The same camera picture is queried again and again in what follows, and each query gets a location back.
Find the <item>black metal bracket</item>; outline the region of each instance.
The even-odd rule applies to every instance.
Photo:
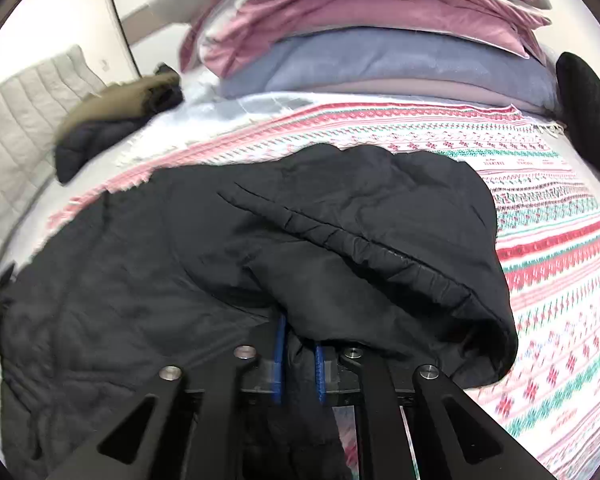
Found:
[[[346,349],[340,361],[360,378],[356,412],[358,457],[365,480],[415,480],[400,405],[385,360],[375,352]]]
[[[182,381],[180,368],[164,367],[48,480],[148,479]]]
[[[417,368],[413,386],[405,411],[421,478],[555,480],[435,366]]]
[[[235,423],[238,381],[241,375],[258,361],[255,347],[241,345],[218,361],[215,374],[205,392],[200,420],[193,433],[184,480],[217,478],[230,480],[237,477]]]

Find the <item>green blanket stripe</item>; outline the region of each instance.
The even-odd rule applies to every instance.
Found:
[[[467,148],[465,150],[431,150],[433,153],[446,155],[451,158],[458,156],[541,156],[543,158],[556,158],[555,152],[532,152],[529,150],[485,150],[483,148]]]
[[[541,420],[545,420],[551,412],[559,409],[566,400],[582,389],[589,383],[593,377],[600,371],[600,355],[587,367],[586,370],[578,373],[576,377],[556,391],[550,399],[545,399],[537,408],[531,408],[523,416],[519,416],[506,426],[506,430],[511,436],[517,437],[523,431],[530,430]]]
[[[575,251],[575,250],[582,248],[584,246],[587,246],[589,244],[593,244],[593,243],[597,242],[598,240],[600,240],[600,234],[598,236],[596,236],[595,238],[592,238],[591,240],[587,240],[586,242],[581,242],[579,244],[575,244],[573,246],[567,247],[565,249],[562,249],[561,251],[557,251],[557,253],[551,253],[551,254],[548,254],[547,256],[541,256],[540,258],[535,258],[533,260],[527,260],[526,262],[522,262],[521,264],[515,264],[510,267],[503,267],[502,270],[504,271],[505,274],[507,274],[508,272],[515,272],[516,270],[522,270],[522,269],[526,269],[527,267],[543,264],[549,260],[553,260],[554,258],[557,258],[558,256],[562,256],[563,254],[569,253],[571,251]]]
[[[574,205],[578,205],[576,211],[573,210]],[[581,213],[586,213],[599,209],[598,203],[589,198],[578,199],[568,204],[555,204],[553,206],[540,206],[536,208],[518,209],[511,211],[497,210],[498,213],[498,232],[513,232],[517,233],[521,226],[538,225],[543,227],[548,222],[557,219],[575,219]]]
[[[573,217],[570,217],[567,220],[562,220],[560,222],[548,222],[546,224],[538,224],[537,226],[531,227],[529,229],[515,229],[515,230],[512,230],[511,232],[500,231],[500,232],[498,232],[498,238],[504,238],[504,237],[507,237],[509,235],[518,235],[518,234],[522,234],[522,233],[532,233],[532,232],[538,231],[539,229],[542,229],[544,227],[553,228],[553,227],[557,227],[557,226],[560,226],[560,225],[567,224],[568,222],[573,222],[574,220],[577,220],[577,219],[584,220],[586,218],[590,218],[590,217],[592,217],[594,215],[597,215],[597,214],[598,214],[597,211],[593,211],[591,213],[586,213],[586,214],[583,214],[581,216],[573,216]]]

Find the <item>red snowflake pattern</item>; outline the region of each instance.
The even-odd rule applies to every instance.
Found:
[[[549,375],[546,377],[546,381],[551,385],[552,388],[555,388],[555,381],[557,380],[558,370],[555,369],[554,365],[551,365],[551,369],[549,370]]]
[[[511,412],[513,402],[513,399],[507,397],[506,394],[503,394],[500,398],[500,402],[496,406],[496,413],[502,415],[504,418],[507,418],[509,416],[509,413]]]
[[[573,369],[576,367],[576,358],[573,356],[573,354],[571,354],[569,356],[569,359],[567,361],[567,370],[570,371],[570,373],[573,374]]]
[[[526,385],[525,393],[523,396],[525,399],[529,399],[530,402],[534,402],[536,400],[536,393],[538,392],[538,385],[533,381],[529,381]]]

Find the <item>gray quilted headboard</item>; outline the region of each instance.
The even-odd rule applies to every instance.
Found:
[[[69,110],[104,86],[79,46],[0,85],[0,258],[14,227],[54,173],[55,129]]]

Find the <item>bed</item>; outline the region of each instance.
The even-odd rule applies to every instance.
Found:
[[[309,42],[296,41],[311,52]],[[297,54],[299,46],[290,49]],[[448,99],[467,95],[466,87],[433,86],[433,96],[381,91],[387,86],[377,81],[386,74],[375,72],[363,78],[376,82],[366,92],[356,86],[360,74],[336,81],[348,84],[337,89],[298,83],[284,65],[299,58],[281,56],[264,88],[236,91],[241,82],[234,80],[223,91],[201,72],[185,76],[183,105],[94,160],[69,186],[48,184],[2,266],[23,265],[104,190],[138,186],[155,168],[273,160],[318,142],[374,144],[394,153],[429,150],[464,160],[496,203],[496,250],[520,340],[507,377],[468,393],[556,478],[591,478],[600,466],[600,176],[551,117],[559,104],[546,98],[550,92],[522,112],[497,100]],[[267,87],[275,80],[282,86],[293,80],[290,89],[304,91]],[[446,76],[439,80],[448,82]],[[490,89],[502,97],[496,90]],[[352,414],[340,410],[336,416],[356,475]]]

